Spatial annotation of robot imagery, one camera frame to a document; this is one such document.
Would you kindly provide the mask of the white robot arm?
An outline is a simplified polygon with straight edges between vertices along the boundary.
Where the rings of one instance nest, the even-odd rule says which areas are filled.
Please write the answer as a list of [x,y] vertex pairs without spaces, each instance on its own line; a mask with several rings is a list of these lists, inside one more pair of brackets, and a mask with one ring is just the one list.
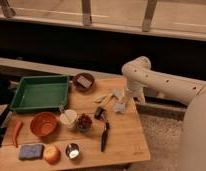
[[144,103],[143,88],[149,87],[187,106],[176,171],[206,171],[206,81],[152,71],[145,56],[125,63],[122,74],[126,101]]

